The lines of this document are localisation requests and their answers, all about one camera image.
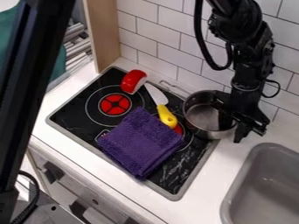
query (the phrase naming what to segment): green fabric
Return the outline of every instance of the green fabric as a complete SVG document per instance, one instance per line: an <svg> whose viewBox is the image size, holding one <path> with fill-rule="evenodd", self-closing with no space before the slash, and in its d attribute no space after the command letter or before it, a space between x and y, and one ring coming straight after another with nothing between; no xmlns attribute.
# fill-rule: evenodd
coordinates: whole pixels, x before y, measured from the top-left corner
<svg viewBox="0 0 299 224"><path fill-rule="evenodd" d="M17 5L9 10L0 12L0 71L3 66L6 48L10 41L15 15L17 14ZM52 71L51 80L60 77L66 71L66 49L61 46L59 56Z"/></svg>

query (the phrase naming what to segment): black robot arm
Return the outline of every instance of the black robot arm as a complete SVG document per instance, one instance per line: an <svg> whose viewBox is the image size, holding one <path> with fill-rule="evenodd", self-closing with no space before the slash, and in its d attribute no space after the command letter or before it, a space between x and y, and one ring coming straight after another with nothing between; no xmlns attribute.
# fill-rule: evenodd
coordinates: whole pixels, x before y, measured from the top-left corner
<svg viewBox="0 0 299 224"><path fill-rule="evenodd" d="M263 136L270 120L259 109L259 102L266 82L273 72L273 34L262 20L260 6L254 0L206 0L212 6L208 21L209 30L215 37L226 42L227 63L217 65L209 53L201 31L201 16L204 0L197 0L194 14L194 28L198 44L206 62L214 70L227 69L233 63L235 75L232 80L232 93L218 92L214 107L230 123L236 121L238 128L234 142L239 143L250 131Z"/></svg>

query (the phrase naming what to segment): red burner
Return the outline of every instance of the red burner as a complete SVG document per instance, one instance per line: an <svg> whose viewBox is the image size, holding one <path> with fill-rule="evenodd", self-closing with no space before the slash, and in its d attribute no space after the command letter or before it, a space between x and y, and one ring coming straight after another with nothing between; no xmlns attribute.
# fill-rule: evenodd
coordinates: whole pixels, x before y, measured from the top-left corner
<svg viewBox="0 0 299 224"><path fill-rule="evenodd" d="M108 116L121 116L125 114L131 106L131 102L126 95L110 94L101 99L100 109Z"/></svg>
<svg viewBox="0 0 299 224"><path fill-rule="evenodd" d="M181 124L177 124L177 127L173 129L174 131L176 131L178 134L183 135L184 134L184 130L183 127L181 126Z"/></svg>

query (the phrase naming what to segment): dish towel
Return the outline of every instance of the dish towel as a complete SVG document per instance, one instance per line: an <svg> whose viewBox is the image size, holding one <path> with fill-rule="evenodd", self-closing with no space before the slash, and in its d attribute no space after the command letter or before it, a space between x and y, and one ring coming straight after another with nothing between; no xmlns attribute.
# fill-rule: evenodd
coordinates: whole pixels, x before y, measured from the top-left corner
<svg viewBox="0 0 299 224"><path fill-rule="evenodd" d="M98 145L138 179L145 179L182 143L182 136L144 108L136 108Z"/></svg>

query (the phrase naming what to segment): metal sink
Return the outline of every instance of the metal sink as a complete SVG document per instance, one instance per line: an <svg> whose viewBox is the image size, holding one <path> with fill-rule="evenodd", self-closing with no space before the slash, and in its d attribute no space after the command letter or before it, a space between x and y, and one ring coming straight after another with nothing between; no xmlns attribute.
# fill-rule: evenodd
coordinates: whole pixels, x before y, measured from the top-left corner
<svg viewBox="0 0 299 224"><path fill-rule="evenodd" d="M220 209L224 224L298 224L299 154L283 146L256 146Z"/></svg>

